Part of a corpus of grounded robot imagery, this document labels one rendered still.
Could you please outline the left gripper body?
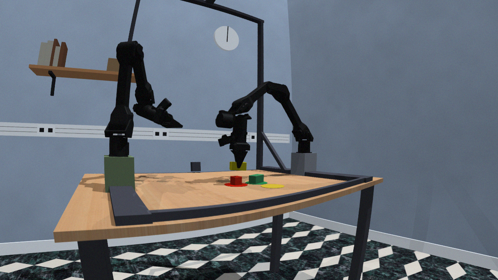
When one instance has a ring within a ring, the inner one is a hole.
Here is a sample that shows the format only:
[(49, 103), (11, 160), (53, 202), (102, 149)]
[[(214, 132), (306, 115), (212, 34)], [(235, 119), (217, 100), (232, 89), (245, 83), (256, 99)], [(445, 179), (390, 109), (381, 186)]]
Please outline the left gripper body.
[(250, 151), (250, 145), (247, 143), (246, 129), (233, 129), (235, 137), (234, 145), (230, 145), (230, 149), (234, 151)]

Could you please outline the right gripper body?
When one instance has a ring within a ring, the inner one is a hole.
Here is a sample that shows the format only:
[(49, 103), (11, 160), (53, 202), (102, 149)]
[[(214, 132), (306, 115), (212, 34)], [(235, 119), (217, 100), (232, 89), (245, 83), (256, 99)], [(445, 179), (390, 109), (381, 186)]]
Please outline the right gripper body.
[(165, 109), (159, 107), (157, 110), (154, 109), (154, 106), (151, 106), (148, 108), (146, 118), (151, 120), (154, 123), (160, 124), (163, 114), (164, 114)]

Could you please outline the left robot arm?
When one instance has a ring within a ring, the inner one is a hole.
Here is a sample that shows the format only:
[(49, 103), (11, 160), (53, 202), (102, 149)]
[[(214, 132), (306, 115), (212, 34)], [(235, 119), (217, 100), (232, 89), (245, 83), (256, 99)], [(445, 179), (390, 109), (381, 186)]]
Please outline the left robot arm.
[[(249, 114), (241, 115), (243, 112), (247, 113), (251, 107), (254, 106), (254, 102), (259, 99), (265, 93), (271, 94), (276, 101), (281, 103), (285, 113), (293, 124), (293, 135), (298, 142), (298, 152), (301, 154), (309, 154), (310, 152), (310, 142), (313, 141), (313, 136), (310, 133), (308, 127), (301, 122), (293, 104), (290, 101), (290, 93), (288, 87), (284, 84), (273, 83), (270, 81), (263, 82), (255, 90), (251, 91), (247, 96), (235, 100), (232, 103), (232, 107), (228, 110), (219, 110), (219, 114), (216, 117), (216, 126), (219, 128), (231, 129), (247, 129), (247, 119), (251, 119)], [(239, 114), (238, 116), (235, 116)], [(307, 140), (302, 140), (307, 139)], [(218, 139), (219, 146), (224, 146), (227, 144), (234, 145), (235, 137), (233, 132), (231, 135), (222, 135), (221, 139)]]

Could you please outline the black metal support frame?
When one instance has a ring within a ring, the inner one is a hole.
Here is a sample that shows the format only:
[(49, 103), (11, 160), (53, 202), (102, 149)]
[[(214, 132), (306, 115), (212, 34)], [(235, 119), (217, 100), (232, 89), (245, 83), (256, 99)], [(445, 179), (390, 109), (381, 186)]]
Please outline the black metal support frame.
[[(253, 17), (248, 14), (244, 14), (241, 11), (237, 11), (228, 7), (224, 7), (221, 5), (217, 5), (213, 3), (213, 5), (210, 5), (209, 3), (206, 3), (205, 0), (181, 0), (185, 2), (191, 2), (196, 5), (201, 5), (204, 7), (208, 7), (211, 9), (215, 9), (218, 11), (225, 12), (227, 14), (235, 15), (240, 18), (244, 18), (248, 21), (252, 21), (258, 24), (258, 83), (257, 87), (261, 85), (264, 82), (264, 54), (263, 54), (263, 23), (264, 21), (260, 18)], [(131, 27), (130, 27), (130, 33), (128, 37), (128, 42), (132, 41), (133, 33), (135, 30), (135, 22), (137, 18), (137, 13), (139, 9), (139, 3), (140, 0), (136, 0), (135, 3), (135, 10), (133, 12), (132, 16), (132, 22), (131, 22)], [(266, 143), (267, 147), (269, 148), (270, 152), (272, 153), (273, 157), (275, 158), (276, 162), (279, 164), (281, 170), (286, 170), (287, 168), (285, 167), (284, 163), (281, 161), (281, 158), (279, 155), (276, 153), (275, 149), (273, 148), (271, 142), (268, 140), (267, 136), (263, 132), (263, 103), (264, 103), (264, 95), (261, 96), (257, 100), (257, 145), (256, 145), (256, 170), (260, 170), (260, 167), (263, 167), (263, 140)]]

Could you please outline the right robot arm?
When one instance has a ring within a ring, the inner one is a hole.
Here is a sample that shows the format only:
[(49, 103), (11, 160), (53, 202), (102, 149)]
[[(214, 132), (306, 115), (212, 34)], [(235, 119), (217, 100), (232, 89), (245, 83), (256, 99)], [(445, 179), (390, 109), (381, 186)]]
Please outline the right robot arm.
[[(135, 97), (133, 111), (146, 118), (148, 108), (155, 103), (154, 92), (147, 81), (143, 47), (137, 41), (120, 42), (117, 46), (119, 77), (117, 81), (116, 107), (110, 115), (104, 133), (110, 138), (110, 157), (128, 157), (129, 142), (134, 127), (133, 113), (129, 108), (132, 69), (135, 74)], [(125, 134), (125, 135), (113, 135)]]

